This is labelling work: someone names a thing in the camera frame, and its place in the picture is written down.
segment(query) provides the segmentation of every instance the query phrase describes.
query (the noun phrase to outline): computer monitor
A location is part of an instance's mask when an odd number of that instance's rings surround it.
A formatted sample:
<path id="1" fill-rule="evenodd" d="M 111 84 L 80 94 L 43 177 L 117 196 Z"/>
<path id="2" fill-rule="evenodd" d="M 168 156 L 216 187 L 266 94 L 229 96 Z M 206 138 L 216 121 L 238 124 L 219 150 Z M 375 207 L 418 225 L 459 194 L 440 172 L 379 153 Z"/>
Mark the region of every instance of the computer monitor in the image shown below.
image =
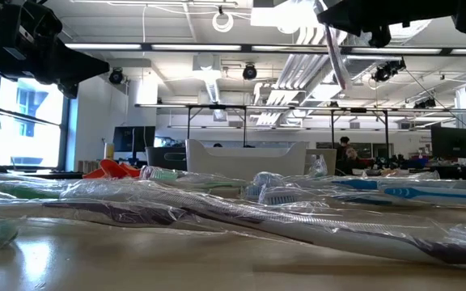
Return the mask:
<path id="1" fill-rule="evenodd" d="M 144 152 L 154 146 L 155 126 L 117 126 L 114 128 L 114 151 Z"/>
<path id="2" fill-rule="evenodd" d="M 431 127 L 433 156 L 437 158 L 466 158 L 466 129 Z"/>

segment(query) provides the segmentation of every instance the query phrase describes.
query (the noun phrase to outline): ceiling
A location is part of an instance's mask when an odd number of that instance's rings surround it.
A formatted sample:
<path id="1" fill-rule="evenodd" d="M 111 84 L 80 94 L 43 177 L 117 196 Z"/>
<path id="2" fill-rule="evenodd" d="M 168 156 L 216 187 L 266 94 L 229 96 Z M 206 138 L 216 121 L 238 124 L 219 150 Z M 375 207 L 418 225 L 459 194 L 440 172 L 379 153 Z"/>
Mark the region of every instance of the ceiling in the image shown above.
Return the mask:
<path id="1" fill-rule="evenodd" d="M 252 0 L 237 1 L 235 12 L 249 13 Z M 212 26 L 214 14 L 186 15 L 143 6 L 111 6 L 105 3 L 74 3 L 70 0 L 50 0 L 46 3 L 64 24 L 61 38 L 73 42 L 163 42 L 163 43 L 247 43 L 247 44 L 294 44 L 298 33 L 283 34 L 275 27 L 253 27 L 247 19 L 234 17 L 229 32 L 217 32 Z M 182 12 L 182 7 L 170 6 L 170 10 Z M 214 12 L 213 7 L 190 6 L 191 13 Z M 145 23 L 143 35 L 142 21 Z M 450 18 L 435 19 L 430 25 L 409 40 L 408 46 L 466 46 L 466 35 L 454 28 Z M 205 91 L 205 83 L 192 77 L 194 53 L 101 53 L 95 55 L 107 61 L 116 59 L 150 59 L 159 72 L 163 83 L 159 96 L 165 103 L 188 100 Z M 221 91 L 252 92 L 256 82 L 244 81 L 245 64 L 252 62 L 259 79 L 276 79 L 286 64 L 285 54 L 222 54 L 222 78 L 218 80 Z M 435 94 L 446 106 L 451 106 L 455 88 L 466 80 L 466 57 L 406 57 L 407 69 L 426 89 Z M 141 78 L 142 68 L 124 68 L 130 78 Z M 375 84 L 370 74 L 363 75 L 354 83 L 353 90 L 345 92 L 341 106 L 370 106 L 380 100 L 380 106 L 400 106 L 405 99 L 424 92 L 424 89 L 407 72 L 401 72 L 390 82 Z"/>

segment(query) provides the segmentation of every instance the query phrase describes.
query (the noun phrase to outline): person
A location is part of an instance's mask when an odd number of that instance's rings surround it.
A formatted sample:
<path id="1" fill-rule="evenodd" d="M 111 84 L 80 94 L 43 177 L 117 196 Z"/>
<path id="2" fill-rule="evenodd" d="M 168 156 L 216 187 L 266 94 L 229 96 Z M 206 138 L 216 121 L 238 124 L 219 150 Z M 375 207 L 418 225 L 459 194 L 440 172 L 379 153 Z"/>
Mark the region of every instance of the person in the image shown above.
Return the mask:
<path id="1" fill-rule="evenodd" d="M 337 161 L 336 175 L 353 175 L 354 169 L 364 169 L 366 164 L 357 156 L 357 150 L 346 147 L 345 158 Z"/>
<path id="2" fill-rule="evenodd" d="M 345 158 L 346 147 L 348 146 L 349 142 L 350 142 L 350 139 L 348 137 L 341 137 L 340 145 L 337 147 L 337 154 L 336 154 L 337 161 Z"/>

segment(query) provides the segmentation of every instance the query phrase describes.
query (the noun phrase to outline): wooden table surface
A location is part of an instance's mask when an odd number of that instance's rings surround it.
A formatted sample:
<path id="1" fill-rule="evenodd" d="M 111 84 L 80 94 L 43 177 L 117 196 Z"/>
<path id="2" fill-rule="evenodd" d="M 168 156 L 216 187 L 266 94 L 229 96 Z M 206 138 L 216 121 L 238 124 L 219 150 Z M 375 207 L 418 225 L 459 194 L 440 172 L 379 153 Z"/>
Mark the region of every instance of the wooden table surface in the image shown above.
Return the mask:
<path id="1" fill-rule="evenodd" d="M 466 291 L 466 268 L 172 232 L 26 222 L 0 250 L 0 290 Z"/>

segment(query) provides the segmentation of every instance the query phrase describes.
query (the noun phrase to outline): window frame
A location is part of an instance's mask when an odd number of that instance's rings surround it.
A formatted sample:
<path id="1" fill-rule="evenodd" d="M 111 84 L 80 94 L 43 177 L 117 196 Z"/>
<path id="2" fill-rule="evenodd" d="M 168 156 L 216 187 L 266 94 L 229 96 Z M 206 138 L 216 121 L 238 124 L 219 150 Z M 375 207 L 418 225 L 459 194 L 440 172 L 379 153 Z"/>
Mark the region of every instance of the window frame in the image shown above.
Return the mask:
<path id="1" fill-rule="evenodd" d="M 0 114 L 14 117 L 19 120 L 32 122 L 35 124 L 46 124 L 46 125 L 53 125 L 58 126 L 61 132 L 60 136 L 60 145 L 59 145 L 59 153 L 58 153 L 58 162 L 56 167 L 40 167 L 40 166 L 3 166 L 8 170 L 20 170 L 20 171 L 37 171 L 37 170 L 59 170 L 64 171 L 66 169 L 66 148 L 67 148 L 67 136 L 68 136 L 68 120 L 70 114 L 70 101 L 64 97 L 62 100 L 62 113 L 61 113 L 61 123 L 55 124 L 53 122 L 42 120 L 36 118 L 34 116 L 29 116 L 20 112 L 13 112 L 6 109 L 0 108 Z"/>

